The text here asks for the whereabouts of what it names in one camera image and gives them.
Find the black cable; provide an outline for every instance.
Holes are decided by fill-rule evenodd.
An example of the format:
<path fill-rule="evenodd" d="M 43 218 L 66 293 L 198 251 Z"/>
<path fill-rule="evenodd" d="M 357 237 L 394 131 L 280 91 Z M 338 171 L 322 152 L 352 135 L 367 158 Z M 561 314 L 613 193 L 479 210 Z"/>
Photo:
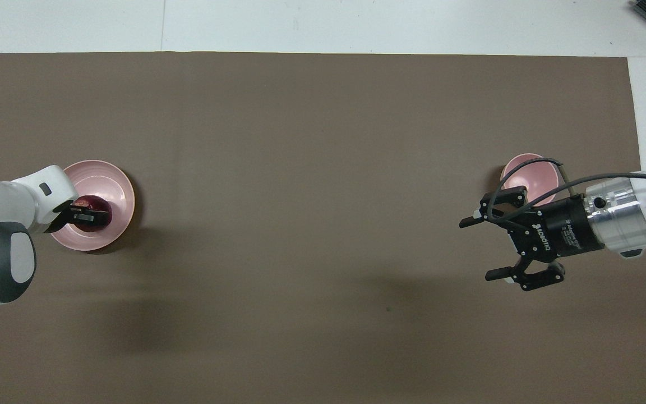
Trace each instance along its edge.
<path fill-rule="evenodd" d="M 527 166 L 528 164 L 539 163 L 539 162 L 554 163 L 557 166 L 562 165 L 562 163 L 559 163 L 555 159 L 550 159 L 550 158 L 531 159 L 524 163 L 518 164 L 517 167 L 512 169 L 512 171 L 508 172 L 507 176 L 503 177 L 500 183 L 497 184 L 497 188 L 495 189 L 495 192 L 492 193 L 490 197 L 490 204 L 488 204 L 487 212 L 486 212 L 488 222 L 495 223 L 495 224 L 508 222 L 509 220 L 511 220 L 511 218 L 518 217 L 519 215 L 524 214 L 525 212 L 528 212 L 530 208 L 533 207 L 533 205 L 538 204 L 539 202 L 541 202 L 541 200 L 546 199 L 547 197 L 554 195 L 557 192 L 565 191 L 570 187 L 574 187 L 579 184 L 582 184 L 583 182 L 598 181 L 598 180 L 603 180 L 607 178 L 640 178 L 640 179 L 646 180 L 646 174 L 642 174 L 641 172 L 611 172 L 609 174 L 597 174 L 596 176 L 582 177 L 575 181 L 565 182 L 563 185 L 557 187 L 556 189 L 545 192 L 545 194 L 541 195 L 540 197 L 536 198 L 530 203 L 521 206 L 519 209 L 513 210 L 513 212 L 510 212 L 509 214 L 501 215 L 500 217 L 494 217 L 494 215 L 492 215 L 492 207 L 495 204 L 495 200 L 497 199 L 498 192 L 500 192 L 500 190 L 502 189 L 502 186 L 505 184 L 507 179 L 510 178 L 510 176 L 512 176 L 512 174 L 514 174 L 516 171 Z"/>

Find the white table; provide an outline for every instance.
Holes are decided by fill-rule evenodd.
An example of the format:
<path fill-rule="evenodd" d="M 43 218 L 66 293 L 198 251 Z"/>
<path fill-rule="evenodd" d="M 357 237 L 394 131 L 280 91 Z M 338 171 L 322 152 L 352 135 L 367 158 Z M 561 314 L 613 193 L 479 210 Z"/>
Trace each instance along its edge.
<path fill-rule="evenodd" d="M 126 51 L 628 57 L 646 169 L 646 21 L 626 0 L 0 0 L 0 53 Z"/>

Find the pink bowl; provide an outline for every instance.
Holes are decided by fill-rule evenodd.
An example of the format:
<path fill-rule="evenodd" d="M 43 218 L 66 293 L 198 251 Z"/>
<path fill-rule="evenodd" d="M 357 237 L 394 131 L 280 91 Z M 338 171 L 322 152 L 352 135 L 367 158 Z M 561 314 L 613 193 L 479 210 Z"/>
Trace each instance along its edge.
<path fill-rule="evenodd" d="M 93 251 L 110 245 L 128 227 L 133 217 L 133 186 L 126 174 L 105 161 L 88 159 L 64 169 L 79 195 L 95 195 L 109 202 L 111 222 L 95 232 L 84 232 L 67 224 L 52 237 L 61 245 L 77 251 Z"/>
<path fill-rule="evenodd" d="M 500 179 L 507 176 L 508 172 L 517 167 L 518 164 L 525 163 L 526 161 L 535 158 L 541 158 L 540 154 L 518 154 L 515 158 L 511 159 L 510 163 L 508 163 L 505 166 L 505 169 L 502 170 Z M 502 187 L 503 189 L 508 189 L 508 187 L 525 186 L 528 189 L 528 201 L 530 201 L 542 196 L 545 192 L 555 189 L 559 184 L 560 179 L 557 175 L 555 165 L 553 163 L 540 162 L 532 163 L 519 169 L 515 174 L 507 179 Z M 555 196 L 550 195 L 549 197 L 541 200 L 535 206 L 549 204 L 553 199 L 555 199 Z"/>

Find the brown paper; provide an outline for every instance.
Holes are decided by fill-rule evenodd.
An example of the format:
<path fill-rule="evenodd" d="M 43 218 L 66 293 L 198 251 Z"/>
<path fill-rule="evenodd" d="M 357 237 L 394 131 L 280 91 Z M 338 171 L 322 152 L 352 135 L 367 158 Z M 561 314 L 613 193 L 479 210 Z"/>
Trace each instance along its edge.
<path fill-rule="evenodd" d="M 625 59 L 0 54 L 0 181 L 137 192 L 103 251 L 34 239 L 0 402 L 646 402 L 646 253 L 523 292 L 457 227 L 527 152 L 639 169 Z"/>

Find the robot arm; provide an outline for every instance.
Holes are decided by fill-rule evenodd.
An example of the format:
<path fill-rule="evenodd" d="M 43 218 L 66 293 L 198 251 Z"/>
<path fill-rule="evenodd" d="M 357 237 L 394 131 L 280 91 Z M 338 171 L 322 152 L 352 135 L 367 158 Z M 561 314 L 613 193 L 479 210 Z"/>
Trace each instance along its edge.
<path fill-rule="evenodd" d="M 0 304 L 23 294 L 36 269 L 33 233 L 43 233 L 79 195 L 57 166 L 0 182 Z"/>
<path fill-rule="evenodd" d="M 520 164 L 508 177 L 526 164 L 553 159 L 533 159 Z M 573 185 L 605 179 L 566 199 L 533 207 L 540 200 Z M 568 182 L 540 198 L 524 204 L 525 187 L 514 187 L 486 194 L 472 217 L 464 218 L 459 227 L 491 222 L 507 230 L 520 260 L 512 267 L 488 271 L 486 279 L 507 279 L 531 291 L 564 280 L 564 268 L 557 263 L 562 256 L 577 255 L 608 248 L 623 258 L 635 258 L 646 249 L 646 172 L 617 173 L 582 178 Z M 496 206 L 510 204 L 517 208 L 502 214 Z M 525 272 L 532 261 L 548 264 L 540 273 Z"/>

